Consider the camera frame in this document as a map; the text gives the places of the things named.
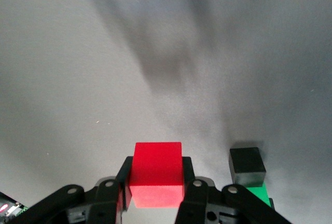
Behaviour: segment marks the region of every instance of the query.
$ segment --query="black cube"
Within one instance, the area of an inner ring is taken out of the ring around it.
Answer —
[[[234,184],[263,185],[266,170],[257,147],[230,149],[229,168]]]

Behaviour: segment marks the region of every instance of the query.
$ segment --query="red cube top face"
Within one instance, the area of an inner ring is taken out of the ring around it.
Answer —
[[[183,185],[181,143],[136,143],[130,185]]]

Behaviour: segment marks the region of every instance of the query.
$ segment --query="black cube top face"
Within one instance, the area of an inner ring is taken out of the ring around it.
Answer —
[[[230,149],[235,173],[266,172],[257,147]]]

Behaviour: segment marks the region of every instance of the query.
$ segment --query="red cube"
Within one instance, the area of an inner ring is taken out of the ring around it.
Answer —
[[[180,142],[136,143],[129,187],[137,208],[178,208],[183,177]]]

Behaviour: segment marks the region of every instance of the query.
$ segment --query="red light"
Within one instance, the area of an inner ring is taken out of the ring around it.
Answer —
[[[0,208],[0,212],[2,212],[3,210],[5,210],[6,208],[8,208],[8,204],[3,205],[3,206]]]

